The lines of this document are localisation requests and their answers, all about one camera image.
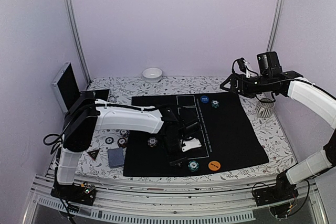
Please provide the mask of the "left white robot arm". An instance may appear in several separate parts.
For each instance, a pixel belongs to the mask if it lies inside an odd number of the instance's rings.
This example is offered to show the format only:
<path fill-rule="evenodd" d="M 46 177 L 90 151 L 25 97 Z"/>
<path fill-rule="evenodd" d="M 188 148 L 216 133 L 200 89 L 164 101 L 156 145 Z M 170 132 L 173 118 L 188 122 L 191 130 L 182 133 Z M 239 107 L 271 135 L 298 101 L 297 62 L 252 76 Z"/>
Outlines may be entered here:
<path fill-rule="evenodd" d="M 92 92 L 82 94 L 65 115 L 60 134 L 61 151 L 56 171 L 57 190 L 67 200 L 78 195 L 74 183 L 79 159 L 98 130 L 129 130 L 158 134 L 163 138 L 170 165 L 179 167 L 182 153 L 199 148 L 194 134 L 200 130 L 197 119 L 179 119 L 172 105 L 132 106 L 97 99 Z"/>

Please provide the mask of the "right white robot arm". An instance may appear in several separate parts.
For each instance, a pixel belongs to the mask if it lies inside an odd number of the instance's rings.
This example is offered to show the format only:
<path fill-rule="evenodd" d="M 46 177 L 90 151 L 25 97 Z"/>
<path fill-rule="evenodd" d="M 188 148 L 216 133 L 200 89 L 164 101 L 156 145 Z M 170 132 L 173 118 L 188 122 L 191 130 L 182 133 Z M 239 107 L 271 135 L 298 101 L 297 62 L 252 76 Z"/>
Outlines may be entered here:
<path fill-rule="evenodd" d="M 257 95 L 270 92 L 272 95 L 283 95 L 304 105 L 335 129 L 335 97 L 308 81 L 296 71 L 283 71 L 275 51 L 257 55 L 259 73 L 248 68 L 247 61 L 239 58 L 241 73 L 232 70 L 231 75 L 220 84 L 222 90 L 255 98 Z M 307 178 L 318 175 L 335 167 L 335 135 L 328 143 L 302 162 L 282 172 L 277 177 L 278 185 L 271 190 L 276 201 L 284 200 L 291 194 L 292 186 Z"/>

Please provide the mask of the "blue small blind button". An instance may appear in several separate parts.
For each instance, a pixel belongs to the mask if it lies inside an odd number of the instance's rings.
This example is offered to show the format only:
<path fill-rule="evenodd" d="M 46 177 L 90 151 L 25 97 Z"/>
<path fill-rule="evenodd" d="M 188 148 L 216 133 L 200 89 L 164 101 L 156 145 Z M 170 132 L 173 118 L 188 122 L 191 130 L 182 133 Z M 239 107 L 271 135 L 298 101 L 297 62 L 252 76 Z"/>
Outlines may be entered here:
<path fill-rule="evenodd" d="M 200 97 L 200 101 L 201 101 L 202 103 L 209 103 L 209 97 L 208 97 L 207 95 L 202 95 L 202 96 Z"/>

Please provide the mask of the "white poker chip stack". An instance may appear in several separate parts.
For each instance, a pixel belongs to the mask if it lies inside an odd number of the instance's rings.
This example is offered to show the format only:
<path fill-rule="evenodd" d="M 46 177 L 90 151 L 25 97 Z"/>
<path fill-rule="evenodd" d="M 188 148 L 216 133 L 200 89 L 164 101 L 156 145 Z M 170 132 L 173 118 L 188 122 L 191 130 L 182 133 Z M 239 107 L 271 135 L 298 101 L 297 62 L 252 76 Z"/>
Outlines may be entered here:
<path fill-rule="evenodd" d="M 128 135 L 129 134 L 129 130 L 120 130 L 120 134 L 121 135 Z"/>

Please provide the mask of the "orange big blind button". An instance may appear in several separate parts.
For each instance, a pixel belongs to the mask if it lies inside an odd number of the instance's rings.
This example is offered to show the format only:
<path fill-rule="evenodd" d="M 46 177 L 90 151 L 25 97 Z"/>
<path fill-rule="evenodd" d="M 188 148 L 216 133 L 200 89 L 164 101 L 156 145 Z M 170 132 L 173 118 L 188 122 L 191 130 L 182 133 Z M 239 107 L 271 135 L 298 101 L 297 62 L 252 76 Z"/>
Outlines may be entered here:
<path fill-rule="evenodd" d="M 218 161 L 210 161 L 209 164 L 208 164 L 208 168 L 211 171 L 218 171 L 221 168 L 221 164 Z"/>

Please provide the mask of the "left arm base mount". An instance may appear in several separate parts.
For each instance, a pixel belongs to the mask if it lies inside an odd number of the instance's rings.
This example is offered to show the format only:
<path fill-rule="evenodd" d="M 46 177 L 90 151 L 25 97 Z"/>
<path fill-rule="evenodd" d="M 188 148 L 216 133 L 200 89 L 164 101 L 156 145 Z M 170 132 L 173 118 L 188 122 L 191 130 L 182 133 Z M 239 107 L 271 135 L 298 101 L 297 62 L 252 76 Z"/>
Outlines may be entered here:
<path fill-rule="evenodd" d="M 96 193 L 97 190 L 93 185 L 60 185 L 55 182 L 50 195 L 55 198 L 60 198 L 65 202 L 93 206 Z"/>

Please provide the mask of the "green poker chip stack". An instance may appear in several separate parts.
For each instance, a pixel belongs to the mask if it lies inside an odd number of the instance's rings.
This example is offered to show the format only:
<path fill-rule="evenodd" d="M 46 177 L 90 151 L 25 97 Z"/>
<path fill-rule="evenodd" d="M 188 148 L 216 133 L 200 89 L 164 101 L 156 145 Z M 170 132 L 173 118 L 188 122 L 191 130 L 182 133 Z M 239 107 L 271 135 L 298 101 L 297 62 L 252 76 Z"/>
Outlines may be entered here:
<path fill-rule="evenodd" d="M 108 144 L 108 145 L 113 144 L 113 143 L 114 143 L 114 138 L 112 138 L 112 137 L 107 137 L 107 138 L 105 139 L 105 143 Z"/>

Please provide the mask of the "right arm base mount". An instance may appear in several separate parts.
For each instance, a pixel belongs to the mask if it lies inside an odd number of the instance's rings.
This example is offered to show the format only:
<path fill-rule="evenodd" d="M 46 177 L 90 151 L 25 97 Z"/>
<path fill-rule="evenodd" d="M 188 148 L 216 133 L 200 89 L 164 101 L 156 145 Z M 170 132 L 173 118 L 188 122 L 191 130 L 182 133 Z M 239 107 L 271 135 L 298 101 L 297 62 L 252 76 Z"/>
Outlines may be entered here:
<path fill-rule="evenodd" d="M 279 180 L 274 186 L 265 186 L 263 188 L 253 188 L 251 190 L 257 206 L 269 205 L 299 196 L 296 185 Z"/>

